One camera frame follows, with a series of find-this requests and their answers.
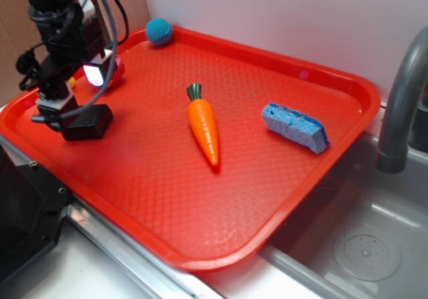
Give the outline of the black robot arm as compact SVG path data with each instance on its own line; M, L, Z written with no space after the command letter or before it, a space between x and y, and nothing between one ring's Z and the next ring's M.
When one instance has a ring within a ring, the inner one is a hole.
M82 67L93 67L105 90L116 69L117 39L106 44L102 18L96 0L28 0L30 19L41 35L48 55L38 62L33 49L16 62L23 75L21 90L37 90L39 113L35 123L45 124L66 140L102 138L113 119L106 104L97 104L99 95L80 106L72 92L70 78Z

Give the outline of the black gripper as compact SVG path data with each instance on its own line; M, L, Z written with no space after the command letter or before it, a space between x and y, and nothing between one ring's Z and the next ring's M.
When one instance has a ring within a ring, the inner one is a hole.
M84 75L94 87L102 87L112 58L96 17L89 4L68 3L57 9L41 11L31 6L30 19L41 35L41 45L48 56L38 62L34 49L28 50L29 78L69 78L82 66ZM35 122L63 132L76 116L61 115L78 108L73 88L68 80L55 81L53 86L39 89Z

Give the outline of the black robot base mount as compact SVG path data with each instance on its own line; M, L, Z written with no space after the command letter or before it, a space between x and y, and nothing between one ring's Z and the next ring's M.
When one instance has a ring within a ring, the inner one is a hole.
M41 165L1 149L1 285L58 244L72 192Z

